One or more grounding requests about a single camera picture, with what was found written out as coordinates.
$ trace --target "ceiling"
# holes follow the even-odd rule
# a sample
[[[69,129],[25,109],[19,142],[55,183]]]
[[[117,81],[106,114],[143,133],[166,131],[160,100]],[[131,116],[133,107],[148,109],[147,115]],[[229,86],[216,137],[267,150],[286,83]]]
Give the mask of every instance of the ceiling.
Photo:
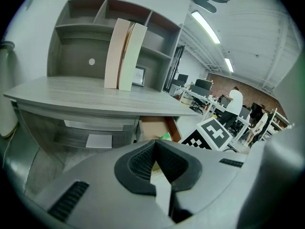
[[[295,63],[303,39],[280,0],[210,2],[212,14],[191,2],[179,44],[209,72],[224,75],[269,95]],[[198,10],[221,44],[215,44],[191,16]],[[230,58],[234,73],[224,58]]]

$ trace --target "white cable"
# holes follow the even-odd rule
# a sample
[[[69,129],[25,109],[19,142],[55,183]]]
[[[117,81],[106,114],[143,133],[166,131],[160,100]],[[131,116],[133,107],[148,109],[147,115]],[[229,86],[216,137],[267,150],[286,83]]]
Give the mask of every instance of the white cable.
[[[10,140],[9,140],[9,142],[8,142],[7,146],[6,146],[5,151],[4,151],[4,155],[3,155],[3,163],[2,163],[2,169],[4,168],[4,163],[5,163],[5,155],[6,155],[6,152],[8,151],[8,149],[9,149],[9,147],[10,147],[10,142],[11,142],[11,140],[13,139],[13,137],[14,137],[14,135],[15,135],[16,130],[17,130],[17,128],[14,130],[13,135],[10,137]]]

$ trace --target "brick wall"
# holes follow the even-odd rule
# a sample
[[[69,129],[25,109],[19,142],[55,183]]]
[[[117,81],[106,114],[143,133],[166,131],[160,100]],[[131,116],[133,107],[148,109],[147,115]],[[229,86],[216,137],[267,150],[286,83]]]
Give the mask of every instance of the brick wall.
[[[271,111],[272,109],[277,108],[280,114],[286,116],[280,103],[276,99],[269,96],[268,94],[257,90],[256,88],[253,88],[242,82],[230,79],[228,77],[223,77],[216,74],[209,73],[207,79],[209,81],[213,80],[213,85],[211,89],[211,91],[213,91],[213,95],[216,95],[218,97],[222,94],[229,95],[233,87],[237,86],[239,91],[243,94],[244,105],[251,107],[253,102],[259,105],[263,104],[266,106],[266,110]]]

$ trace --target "office desk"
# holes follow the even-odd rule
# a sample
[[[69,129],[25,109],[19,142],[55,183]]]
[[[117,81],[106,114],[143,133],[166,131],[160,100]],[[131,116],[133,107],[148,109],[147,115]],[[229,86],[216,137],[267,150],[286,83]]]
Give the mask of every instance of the office desk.
[[[63,167],[65,147],[86,148],[89,135],[112,135],[112,147],[133,143],[139,117],[197,115],[168,94],[132,86],[130,92],[106,89],[101,79],[41,77],[5,92],[17,101],[24,123],[37,144]],[[65,121],[95,128],[66,126]]]
[[[218,109],[218,110],[220,110],[220,111],[222,111],[222,112],[224,112],[224,111],[226,110],[225,107],[220,106],[219,104],[217,104],[217,102],[215,102],[215,101],[213,101],[213,100],[209,100],[209,99],[207,99],[207,98],[204,97],[204,96],[201,96],[201,95],[198,95],[198,94],[196,94],[196,93],[193,93],[192,91],[187,90],[186,88],[183,88],[183,87],[179,87],[179,86],[176,86],[176,85],[172,85],[171,90],[170,90],[170,93],[174,95],[174,93],[175,93],[175,91],[176,91],[177,89],[183,91],[182,96],[181,96],[181,99],[180,99],[180,102],[181,102],[181,100],[183,99],[185,93],[188,93],[189,95],[191,95],[191,96],[193,96],[193,97],[195,97],[195,98],[198,98],[198,99],[200,99],[200,100],[202,100],[202,101],[206,101],[206,102],[208,103],[208,109],[207,109],[206,112],[204,113],[202,121],[204,121],[204,120],[206,120],[206,119],[208,118],[208,116],[210,115],[210,111],[212,112],[211,115],[213,115],[215,109]],[[247,122],[245,119],[243,119],[243,118],[241,118],[241,117],[239,117],[239,116],[237,117],[236,120],[240,121],[240,122],[243,123],[244,125],[243,125],[242,129],[237,133],[236,137],[232,139],[232,141],[231,141],[232,143],[237,142],[237,141],[242,137],[243,133],[244,133],[245,130],[248,128],[248,126],[250,125],[249,122]]]

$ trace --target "fluorescent light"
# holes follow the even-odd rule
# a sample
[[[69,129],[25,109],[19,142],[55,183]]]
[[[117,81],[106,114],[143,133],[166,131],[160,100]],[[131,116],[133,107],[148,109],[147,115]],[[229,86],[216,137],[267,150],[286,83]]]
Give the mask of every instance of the fluorescent light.
[[[228,67],[229,67],[229,71],[234,72],[233,67],[231,65],[231,61],[229,59],[224,59],[225,62],[227,63]]]
[[[199,22],[199,24],[201,24],[201,26],[206,30],[206,32],[210,35],[210,37],[212,38],[212,40],[216,43],[216,44],[220,44],[220,41],[218,39],[218,37],[216,36],[215,32],[212,30],[212,28],[210,27],[210,25],[208,24],[208,22],[205,21],[205,19],[201,16],[201,14],[198,11],[194,11],[192,13],[192,16],[195,18],[195,20],[197,20]]]

